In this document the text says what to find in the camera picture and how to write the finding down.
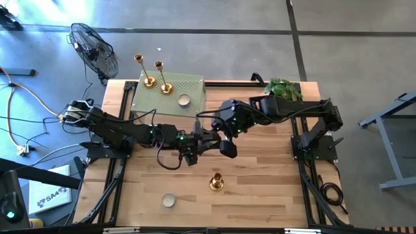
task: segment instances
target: brass candle holder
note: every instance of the brass candle holder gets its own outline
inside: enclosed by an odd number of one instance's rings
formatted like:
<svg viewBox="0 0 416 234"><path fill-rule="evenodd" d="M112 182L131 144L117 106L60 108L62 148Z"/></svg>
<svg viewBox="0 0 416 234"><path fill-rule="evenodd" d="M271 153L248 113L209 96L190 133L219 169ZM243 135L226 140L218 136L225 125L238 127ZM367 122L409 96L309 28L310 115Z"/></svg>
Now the brass candle holder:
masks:
<svg viewBox="0 0 416 234"><path fill-rule="evenodd" d="M172 84L170 83L166 83L166 81L164 80L164 76L163 76L163 62L162 61L157 61L155 62L155 67L161 72L161 76L162 76L162 80L163 80L163 84L161 86L161 91L163 94L171 94L172 91L174 90L174 87L172 86Z"/></svg>
<svg viewBox="0 0 416 234"><path fill-rule="evenodd" d="M156 79L154 77L148 76L148 73L146 72L146 69L144 69L144 66L143 66L143 55L137 54L135 56L135 60L140 65L142 65L142 69L143 69L144 75L146 75L146 78L143 81L143 85L146 86L146 87L148 87L148 88L152 88L153 86L155 86L156 85Z"/></svg>
<svg viewBox="0 0 416 234"><path fill-rule="evenodd" d="M209 181L209 186L214 191L221 190L224 187L224 180L222 179L222 175L219 173L215 173Z"/></svg>

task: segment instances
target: gray metal frame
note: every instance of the gray metal frame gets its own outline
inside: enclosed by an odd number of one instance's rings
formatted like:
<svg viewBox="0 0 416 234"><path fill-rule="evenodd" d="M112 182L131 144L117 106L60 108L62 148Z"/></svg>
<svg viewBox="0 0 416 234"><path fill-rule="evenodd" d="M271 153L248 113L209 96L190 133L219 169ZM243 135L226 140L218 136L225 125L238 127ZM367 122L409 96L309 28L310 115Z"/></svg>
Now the gray metal frame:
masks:
<svg viewBox="0 0 416 234"><path fill-rule="evenodd" d="M416 90L414 90L413 92L409 94L400 96L386 109L358 123L358 125L361 128L367 128L370 124L377 123L378 129L380 130L380 134L383 139L385 149L390 159L391 166L393 167L393 171L395 172L396 179L392 181L386 181L385 183L380 183L381 190L391 189L395 187L402 187L406 185L416 185L416 176L403 178L402 172L400 171L400 168L398 167L396 155L393 151L393 147L391 146L391 141L389 140L389 136L387 135L387 131L385 130L385 126L383 123L384 116L390 116L408 107L409 105L413 104L415 101L416 101Z"/></svg>

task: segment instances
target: led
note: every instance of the led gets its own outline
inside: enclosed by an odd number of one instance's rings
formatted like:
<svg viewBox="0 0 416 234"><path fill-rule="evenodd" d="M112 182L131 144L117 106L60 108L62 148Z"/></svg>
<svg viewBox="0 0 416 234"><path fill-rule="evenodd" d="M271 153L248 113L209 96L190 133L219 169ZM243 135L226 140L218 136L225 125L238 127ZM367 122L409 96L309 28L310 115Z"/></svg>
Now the led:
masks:
<svg viewBox="0 0 416 234"><path fill-rule="evenodd" d="M13 217L14 217L14 213L12 211L7 213L7 218L13 218Z"/></svg>

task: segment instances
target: butcher block table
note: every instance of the butcher block table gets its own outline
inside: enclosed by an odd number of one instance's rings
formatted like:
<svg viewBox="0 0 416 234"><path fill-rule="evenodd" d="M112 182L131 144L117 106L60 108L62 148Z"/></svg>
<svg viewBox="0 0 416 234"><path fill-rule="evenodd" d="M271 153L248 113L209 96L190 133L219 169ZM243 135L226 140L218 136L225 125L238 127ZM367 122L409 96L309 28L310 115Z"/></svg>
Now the butcher block table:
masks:
<svg viewBox="0 0 416 234"><path fill-rule="evenodd" d="M109 81L102 105L104 111L118 116L126 81ZM316 82L300 82L300 87L305 101L320 100ZM263 88L253 87L207 87L206 92L205 110L218 109L228 99L248 101L249 97L264 95ZM307 121L311 129L317 119L308 118ZM194 119L157 114L155 123L175 124L178 129L190 132ZM209 119L204 120L203 126L210 129L209 125ZM174 171L157 164L156 149L142 148L137 144L127 160L116 225L307 227L298 163L293 160L290 144L292 134L290 121L257 125L234 140L238 157L230 159L218 150L210 150L199 157L196 165L187 166L183 161L182 167ZM176 166L177 157L177 151L161 151L161 159L168 166ZM85 217L102 195L108 166L109 159L98 159L86 169L74 222ZM220 191L213 191L209 186L209 180L216 172L221 173L224 179L224 188ZM341 186L337 170L330 163L317 161L317 172L324 182ZM172 208L162 205L162 196L166 193L177 198ZM309 194L313 216L318 220L316 201ZM113 195L109 198L105 221L111 214L113 198ZM343 222L348 223L348 217L340 207L331 208Z"/></svg>

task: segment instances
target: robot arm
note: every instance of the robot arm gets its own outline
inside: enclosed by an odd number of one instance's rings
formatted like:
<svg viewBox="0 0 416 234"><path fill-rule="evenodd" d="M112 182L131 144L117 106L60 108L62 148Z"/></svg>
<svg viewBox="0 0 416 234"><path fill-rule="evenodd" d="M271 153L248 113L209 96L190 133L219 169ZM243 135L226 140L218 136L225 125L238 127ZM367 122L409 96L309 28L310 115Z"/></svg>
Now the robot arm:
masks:
<svg viewBox="0 0 416 234"><path fill-rule="evenodd" d="M300 137L298 150L304 151L316 146L327 131L336 131L343 125L338 108L329 99L287 101L275 96L259 96L251 97L249 103L231 99L223 102L220 109L201 112L197 117L207 113L214 113L211 121L213 129L208 131L196 121L194 130L189 134L178 131L170 124L135 125L133 120L120 120L91 106L87 101L72 101L64 120L65 124L88 128L103 138L105 147L112 150L123 150L129 142L147 148L158 145L162 150L177 149L179 160L184 157L188 166L196 164L198 155L207 150L219 149L227 157L236 157L237 146L234 145L233 138L247 133L249 128L257 124L279 124L302 116L319 117L317 124ZM221 139L219 131L225 134L225 140Z"/></svg>

